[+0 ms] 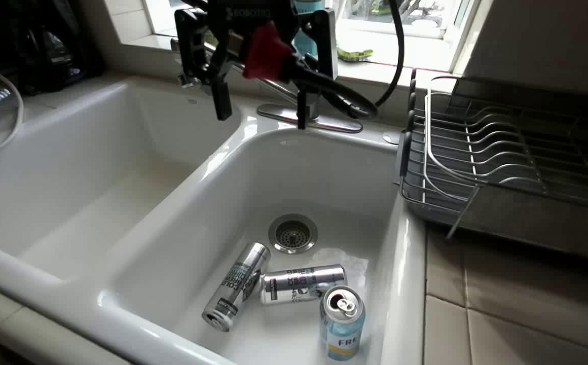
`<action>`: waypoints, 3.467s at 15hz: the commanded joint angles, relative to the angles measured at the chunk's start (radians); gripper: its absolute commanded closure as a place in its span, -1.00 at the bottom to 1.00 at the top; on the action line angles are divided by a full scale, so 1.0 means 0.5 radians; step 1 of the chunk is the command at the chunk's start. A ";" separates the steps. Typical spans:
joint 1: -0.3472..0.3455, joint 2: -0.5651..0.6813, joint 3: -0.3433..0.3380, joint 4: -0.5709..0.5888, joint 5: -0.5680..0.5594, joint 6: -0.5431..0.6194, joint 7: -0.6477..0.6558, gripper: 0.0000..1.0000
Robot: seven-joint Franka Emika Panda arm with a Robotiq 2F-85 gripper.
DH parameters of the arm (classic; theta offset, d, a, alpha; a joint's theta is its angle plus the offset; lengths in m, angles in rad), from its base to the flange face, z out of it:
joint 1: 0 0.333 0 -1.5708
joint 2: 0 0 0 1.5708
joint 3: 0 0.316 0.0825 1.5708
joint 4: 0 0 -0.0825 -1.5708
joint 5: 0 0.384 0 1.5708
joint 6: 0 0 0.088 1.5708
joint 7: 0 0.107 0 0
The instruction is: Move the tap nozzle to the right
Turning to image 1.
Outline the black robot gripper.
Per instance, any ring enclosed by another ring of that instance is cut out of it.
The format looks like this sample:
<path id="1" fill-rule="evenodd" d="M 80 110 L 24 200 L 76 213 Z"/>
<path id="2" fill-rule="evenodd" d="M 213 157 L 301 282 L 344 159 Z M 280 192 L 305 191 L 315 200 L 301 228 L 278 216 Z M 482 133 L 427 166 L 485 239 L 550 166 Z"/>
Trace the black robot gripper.
<path id="1" fill-rule="evenodd" d="M 300 12 L 295 0 L 183 0 L 174 12 L 177 54 L 187 82 L 211 86 L 219 119 L 231 115 L 230 66 L 246 70 L 246 50 L 257 27 L 273 22 L 292 59 L 335 79 L 335 15 L 330 8 Z M 295 128 L 306 130 L 308 96 L 301 84 L 295 101 Z"/>

